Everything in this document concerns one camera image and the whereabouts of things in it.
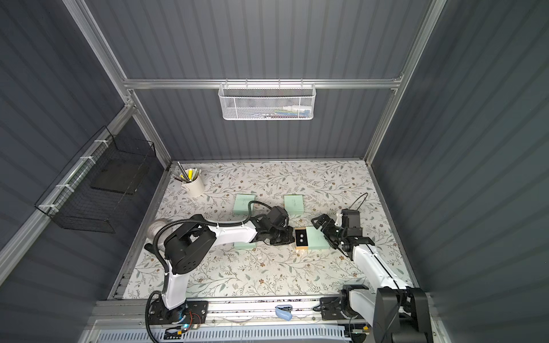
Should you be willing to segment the mint green drawer jewelry box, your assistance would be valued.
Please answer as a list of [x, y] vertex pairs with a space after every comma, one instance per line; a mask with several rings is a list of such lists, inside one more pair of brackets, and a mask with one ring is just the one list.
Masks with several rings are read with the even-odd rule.
[[253, 250], [257, 247], [257, 244], [254, 243], [244, 243], [244, 242], [236, 242], [233, 244], [233, 247], [235, 250]]
[[328, 250], [330, 245], [323, 233], [314, 227], [295, 229], [295, 248], [300, 250]]

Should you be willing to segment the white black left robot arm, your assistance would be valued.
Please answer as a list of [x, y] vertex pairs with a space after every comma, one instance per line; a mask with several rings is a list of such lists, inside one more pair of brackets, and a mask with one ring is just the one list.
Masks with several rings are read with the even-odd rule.
[[203, 310], [187, 304], [190, 273], [199, 267], [211, 248], [223, 244], [267, 241], [272, 246], [295, 241], [289, 214], [273, 207], [267, 214], [248, 216], [240, 222], [210, 222], [201, 214], [164, 225], [144, 248], [160, 261], [164, 284], [158, 295], [151, 295], [146, 306], [146, 323], [191, 324], [203, 322]]

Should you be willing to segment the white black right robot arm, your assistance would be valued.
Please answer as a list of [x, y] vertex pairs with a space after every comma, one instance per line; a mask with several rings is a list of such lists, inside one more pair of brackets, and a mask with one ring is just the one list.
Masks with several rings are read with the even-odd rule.
[[363, 236], [360, 213], [344, 209], [337, 219], [321, 214], [311, 220], [330, 247], [340, 251], [366, 276], [370, 286], [345, 285], [337, 297], [323, 297], [314, 308], [323, 320], [361, 317], [370, 327], [367, 342], [433, 342], [427, 295], [404, 282]]

